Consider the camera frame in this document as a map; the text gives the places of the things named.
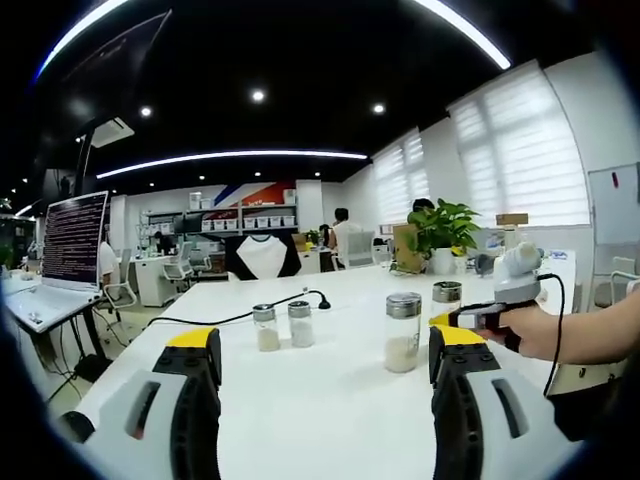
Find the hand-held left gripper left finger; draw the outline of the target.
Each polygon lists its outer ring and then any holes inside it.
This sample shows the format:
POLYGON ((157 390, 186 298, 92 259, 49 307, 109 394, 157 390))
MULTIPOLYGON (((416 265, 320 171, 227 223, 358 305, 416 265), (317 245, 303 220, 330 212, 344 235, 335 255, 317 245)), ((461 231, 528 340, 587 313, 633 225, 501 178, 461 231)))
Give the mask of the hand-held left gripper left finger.
POLYGON ((74 413, 74 441, 112 479, 219 479, 220 332, 173 338, 101 406, 98 421, 74 413))

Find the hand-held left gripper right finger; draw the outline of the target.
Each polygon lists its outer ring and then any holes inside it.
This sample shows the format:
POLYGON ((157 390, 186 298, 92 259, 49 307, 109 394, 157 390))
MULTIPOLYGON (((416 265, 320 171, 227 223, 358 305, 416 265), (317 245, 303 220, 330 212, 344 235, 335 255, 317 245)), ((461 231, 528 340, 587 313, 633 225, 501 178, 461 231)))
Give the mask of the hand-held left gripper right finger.
POLYGON ((551 479, 579 451, 550 401, 504 369, 482 338, 435 325, 429 336, 437 479, 551 479))

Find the person's right hand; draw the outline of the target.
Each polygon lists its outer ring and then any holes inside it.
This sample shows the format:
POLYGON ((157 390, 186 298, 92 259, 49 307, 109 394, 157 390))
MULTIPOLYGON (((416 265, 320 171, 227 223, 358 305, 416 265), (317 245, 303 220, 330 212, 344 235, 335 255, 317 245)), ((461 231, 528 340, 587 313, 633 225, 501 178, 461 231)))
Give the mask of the person's right hand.
POLYGON ((499 316, 499 331, 477 330, 486 340, 506 345, 506 329, 520 338, 520 355, 541 360, 552 360, 557 342, 557 318, 538 305, 512 309, 499 316))

